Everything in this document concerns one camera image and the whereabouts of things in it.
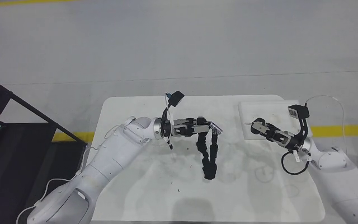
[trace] table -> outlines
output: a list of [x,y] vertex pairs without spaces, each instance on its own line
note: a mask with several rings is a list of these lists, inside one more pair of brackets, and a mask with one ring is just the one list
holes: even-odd
[[[230,221],[319,222],[325,211],[308,172],[290,176],[280,159],[286,150],[262,140],[243,138],[238,104],[241,101],[282,100],[262,96],[185,96],[171,109],[174,119],[204,116],[222,127],[218,170],[203,179],[197,136],[152,141],[135,161],[103,190],[93,220],[101,221]],[[92,145],[129,116],[161,116],[164,96],[111,97],[101,111]],[[207,144],[211,137],[208,134]],[[91,150],[88,161],[96,151]],[[287,160],[298,171],[302,163]]]

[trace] robotic hand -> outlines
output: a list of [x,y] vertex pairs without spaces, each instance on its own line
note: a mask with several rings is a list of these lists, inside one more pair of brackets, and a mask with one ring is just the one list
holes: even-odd
[[[358,169],[347,155],[337,147],[317,147],[312,138],[307,137],[309,117],[307,105],[288,107],[289,114],[299,119],[301,130],[298,134],[281,131],[264,119],[257,118],[251,124],[251,132],[264,136],[270,142],[288,150],[281,158],[284,171],[299,175],[308,170],[320,194],[325,194],[331,206],[346,223],[358,223]],[[284,166],[285,156],[293,154],[296,162],[306,161],[300,172],[290,172]]]
[[[98,196],[105,186],[125,169],[151,139],[166,139],[169,137],[192,136],[198,134],[198,150],[204,155],[203,171],[205,178],[215,178],[215,158],[218,150],[217,139],[222,130],[205,118],[167,119],[170,106],[179,104],[184,95],[177,91],[167,95],[169,105],[161,118],[131,117],[124,125],[117,127],[99,146],[93,160],[78,172],[68,183],[57,187],[44,200],[35,204],[35,209],[27,218],[27,223],[89,223]],[[205,136],[212,129],[213,138],[210,146],[210,160],[206,152]]]

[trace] black cable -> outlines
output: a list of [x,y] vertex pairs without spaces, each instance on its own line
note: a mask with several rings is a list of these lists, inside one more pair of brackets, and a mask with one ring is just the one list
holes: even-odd
[[288,171],[288,170],[285,168],[284,158],[285,158],[285,156],[287,156],[288,154],[293,154],[293,151],[289,151],[289,152],[285,153],[285,154],[282,156],[282,158],[281,158],[281,165],[282,165],[282,168],[284,169],[284,171],[285,171],[286,173],[290,174],[290,175],[299,175],[299,174],[305,172],[306,169],[308,168],[308,164],[309,164],[309,161],[308,161],[308,160],[307,160],[306,165],[304,166],[303,170],[301,170],[300,172],[290,172],[290,171]]

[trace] gray floor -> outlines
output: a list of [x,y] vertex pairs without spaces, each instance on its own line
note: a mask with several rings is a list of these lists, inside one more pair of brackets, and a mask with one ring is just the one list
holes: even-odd
[[[96,1],[0,7],[0,83],[72,132],[111,96],[332,95],[357,124],[358,1]],[[311,125],[340,125],[331,99]],[[6,122],[38,121],[11,104]],[[351,155],[356,137],[348,138]],[[338,139],[322,138],[343,146]],[[322,223],[342,223],[329,207]]]

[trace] yellow tape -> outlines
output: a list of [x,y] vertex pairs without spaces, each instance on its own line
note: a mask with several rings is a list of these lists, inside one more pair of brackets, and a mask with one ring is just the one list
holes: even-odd
[[[339,137],[343,136],[342,126],[312,126],[311,130],[314,137]],[[358,136],[358,125],[346,125],[346,136]],[[92,143],[94,132],[75,132],[75,136],[84,140],[87,143]],[[53,142],[68,142],[74,141],[71,137],[64,133],[56,133]]]
[[[313,126],[314,137],[339,137],[343,136],[342,126]],[[346,125],[346,136],[358,136],[358,125]]]
[[35,3],[53,3],[53,2],[73,2],[77,0],[23,0],[23,1],[9,1],[0,2],[0,6],[13,6],[16,4],[35,4]]
[[[94,132],[75,132],[74,135],[87,143],[92,143],[95,133]],[[74,140],[70,136],[66,135],[65,133],[55,133],[55,136],[53,137],[52,141],[53,142],[73,142]]]

